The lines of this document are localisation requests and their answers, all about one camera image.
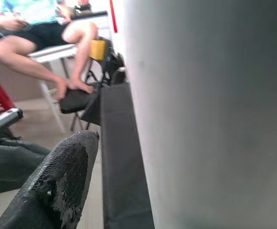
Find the gray wall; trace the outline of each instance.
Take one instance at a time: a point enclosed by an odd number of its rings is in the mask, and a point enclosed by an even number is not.
[[[277,0],[124,0],[157,229],[277,229]]]

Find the red stripe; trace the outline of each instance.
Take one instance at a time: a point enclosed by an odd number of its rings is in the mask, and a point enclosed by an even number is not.
[[[113,7],[113,0],[110,0],[110,6],[111,6],[111,13],[112,13],[114,32],[118,33],[117,23],[116,23],[116,18],[115,18],[115,11],[114,11],[114,7]]]

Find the light blue shirt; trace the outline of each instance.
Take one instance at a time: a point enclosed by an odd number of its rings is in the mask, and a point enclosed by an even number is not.
[[[2,0],[1,13],[16,13],[29,24],[57,22],[55,2],[62,0]]]

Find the hand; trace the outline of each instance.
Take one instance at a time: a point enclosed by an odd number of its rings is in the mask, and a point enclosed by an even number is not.
[[[64,23],[72,21],[72,10],[67,6],[58,5],[59,13],[65,18]]]
[[[28,22],[16,17],[10,17],[8,19],[3,20],[1,24],[5,30],[18,32],[23,31],[24,28],[28,25]]]

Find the black shorts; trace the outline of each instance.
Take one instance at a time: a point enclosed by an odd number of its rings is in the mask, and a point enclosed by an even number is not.
[[[60,25],[57,22],[43,23],[34,26],[28,26],[26,31],[20,32],[2,32],[5,36],[14,35],[25,38],[37,45],[37,50],[50,46],[68,44],[62,39],[62,33],[67,24]]]

